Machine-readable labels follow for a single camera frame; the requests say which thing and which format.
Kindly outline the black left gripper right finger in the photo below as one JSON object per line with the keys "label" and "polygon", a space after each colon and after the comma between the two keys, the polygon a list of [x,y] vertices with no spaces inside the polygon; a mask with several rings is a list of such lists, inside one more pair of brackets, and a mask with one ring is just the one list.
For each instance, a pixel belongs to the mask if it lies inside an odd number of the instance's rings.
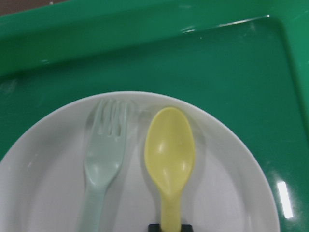
{"label": "black left gripper right finger", "polygon": [[193,232],[193,226],[191,224],[182,224],[181,232]]}

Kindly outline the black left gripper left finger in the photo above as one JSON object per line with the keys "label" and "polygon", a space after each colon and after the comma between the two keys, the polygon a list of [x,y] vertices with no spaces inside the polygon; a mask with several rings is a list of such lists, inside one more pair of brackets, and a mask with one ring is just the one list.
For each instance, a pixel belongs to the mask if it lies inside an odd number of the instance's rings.
{"label": "black left gripper left finger", "polygon": [[148,232],[161,232],[160,224],[149,224]]}

